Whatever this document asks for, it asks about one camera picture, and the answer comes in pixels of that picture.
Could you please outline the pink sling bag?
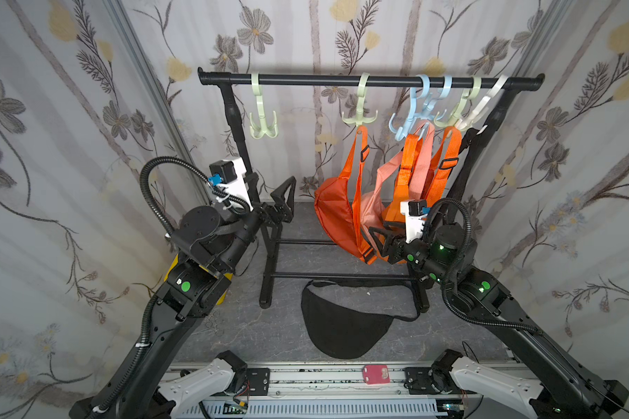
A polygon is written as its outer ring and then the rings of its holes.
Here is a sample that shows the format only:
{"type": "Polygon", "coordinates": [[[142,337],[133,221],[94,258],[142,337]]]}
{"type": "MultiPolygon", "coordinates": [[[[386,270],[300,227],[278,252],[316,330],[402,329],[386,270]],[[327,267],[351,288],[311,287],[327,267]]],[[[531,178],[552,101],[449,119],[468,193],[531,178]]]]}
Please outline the pink sling bag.
{"type": "Polygon", "coordinates": [[[377,170],[375,189],[362,197],[361,230],[363,238],[379,252],[370,228],[405,226],[405,215],[400,212],[401,204],[417,201],[422,195],[427,175],[431,168],[433,149],[433,125],[419,122],[415,132],[405,139],[403,150],[377,170]],[[384,206],[381,192],[390,181],[394,181],[393,195],[388,206],[384,206]]]}

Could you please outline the red-orange sling bag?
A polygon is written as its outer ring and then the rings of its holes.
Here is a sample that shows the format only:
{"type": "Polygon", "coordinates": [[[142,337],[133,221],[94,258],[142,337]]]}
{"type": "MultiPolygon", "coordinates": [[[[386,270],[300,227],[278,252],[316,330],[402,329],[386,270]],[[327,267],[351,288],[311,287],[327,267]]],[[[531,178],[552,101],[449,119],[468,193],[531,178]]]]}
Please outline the red-orange sling bag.
{"type": "Polygon", "coordinates": [[[368,129],[358,127],[341,173],[327,179],[314,194],[316,216],[328,237],[367,265],[374,263],[377,258],[374,249],[363,237],[361,220],[363,169],[369,152],[368,129]],[[354,197],[350,201],[348,185],[356,157],[359,157],[358,174],[354,197]]]}

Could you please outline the dark orange backpack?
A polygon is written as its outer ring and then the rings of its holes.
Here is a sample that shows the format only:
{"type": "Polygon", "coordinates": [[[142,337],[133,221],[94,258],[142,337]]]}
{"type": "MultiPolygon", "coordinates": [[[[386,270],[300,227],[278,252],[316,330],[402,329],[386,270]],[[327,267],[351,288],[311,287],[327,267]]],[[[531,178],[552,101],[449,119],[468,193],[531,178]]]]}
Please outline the dark orange backpack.
{"type": "Polygon", "coordinates": [[[422,198],[428,207],[440,200],[452,170],[459,162],[462,135],[457,127],[447,127],[440,148],[431,160],[422,198]]]}

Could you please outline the bright orange sling bag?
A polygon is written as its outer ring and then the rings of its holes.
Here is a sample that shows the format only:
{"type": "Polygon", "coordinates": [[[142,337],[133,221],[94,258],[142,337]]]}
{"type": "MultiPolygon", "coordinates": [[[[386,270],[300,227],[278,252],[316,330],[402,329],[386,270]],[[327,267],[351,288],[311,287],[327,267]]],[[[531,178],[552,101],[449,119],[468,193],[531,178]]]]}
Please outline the bright orange sling bag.
{"type": "Polygon", "coordinates": [[[403,151],[395,155],[389,162],[377,170],[376,195],[380,209],[380,226],[389,230],[393,225],[405,226],[405,217],[399,212],[400,203],[410,198],[409,183],[412,172],[417,165],[421,150],[421,139],[415,134],[409,134],[405,140],[403,151]],[[385,181],[395,172],[398,173],[394,183],[393,198],[388,207],[384,207],[380,199],[380,192],[385,181]]]}

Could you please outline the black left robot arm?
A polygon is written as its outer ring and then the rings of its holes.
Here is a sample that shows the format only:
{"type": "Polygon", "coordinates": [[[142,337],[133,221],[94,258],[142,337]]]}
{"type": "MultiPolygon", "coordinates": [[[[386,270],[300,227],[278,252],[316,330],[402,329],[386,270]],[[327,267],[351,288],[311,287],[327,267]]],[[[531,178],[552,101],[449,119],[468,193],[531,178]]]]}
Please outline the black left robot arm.
{"type": "Polygon", "coordinates": [[[138,339],[108,384],[76,402],[71,418],[177,418],[205,398],[238,390],[246,363],[230,351],[174,380],[164,375],[175,355],[228,290],[236,267],[262,227],[294,217],[294,177],[244,216],[223,216],[214,206],[187,212],[171,239],[178,262],[152,295],[138,339]]]}

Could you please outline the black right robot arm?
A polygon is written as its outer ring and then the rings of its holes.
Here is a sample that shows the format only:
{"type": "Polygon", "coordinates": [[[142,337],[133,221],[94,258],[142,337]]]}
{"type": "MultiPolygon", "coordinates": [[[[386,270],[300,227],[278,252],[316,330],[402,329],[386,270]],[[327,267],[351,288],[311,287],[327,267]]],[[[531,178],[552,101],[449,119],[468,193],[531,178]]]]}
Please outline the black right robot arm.
{"type": "Polygon", "coordinates": [[[448,350],[439,361],[449,384],[527,418],[610,418],[623,410],[629,398],[623,384],[604,380],[576,361],[526,314],[506,286],[473,265],[477,244],[468,226],[440,225],[414,239],[374,227],[369,235],[390,263],[405,261],[440,284],[453,314],[489,330],[534,375],[532,380],[515,378],[448,350]]]}

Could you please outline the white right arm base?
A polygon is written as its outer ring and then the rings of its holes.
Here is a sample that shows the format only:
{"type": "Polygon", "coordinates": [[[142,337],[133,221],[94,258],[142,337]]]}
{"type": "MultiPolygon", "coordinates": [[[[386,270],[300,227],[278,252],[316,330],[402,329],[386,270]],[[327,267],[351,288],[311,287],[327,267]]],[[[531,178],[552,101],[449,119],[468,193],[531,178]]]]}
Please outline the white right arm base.
{"type": "Polygon", "coordinates": [[[520,378],[489,368],[463,354],[447,349],[431,366],[435,389],[472,391],[500,403],[527,418],[538,418],[530,405],[543,392],[538,379],[520,378]]]}

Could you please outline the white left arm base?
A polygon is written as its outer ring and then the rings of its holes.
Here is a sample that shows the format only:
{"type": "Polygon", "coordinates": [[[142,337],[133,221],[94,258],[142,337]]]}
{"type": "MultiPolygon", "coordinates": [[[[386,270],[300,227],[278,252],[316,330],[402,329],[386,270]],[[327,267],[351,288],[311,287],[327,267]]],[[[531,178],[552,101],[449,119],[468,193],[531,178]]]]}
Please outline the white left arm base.
{"type": "Polygon", "coordinates": [[[247,364],[233,352],[225,351],[207,366],[188,375],[161,380],[158,392],[175,403],[169,416],[178,418],[209,396],[238,394],[245,385],[246,372],[247,364]]]}

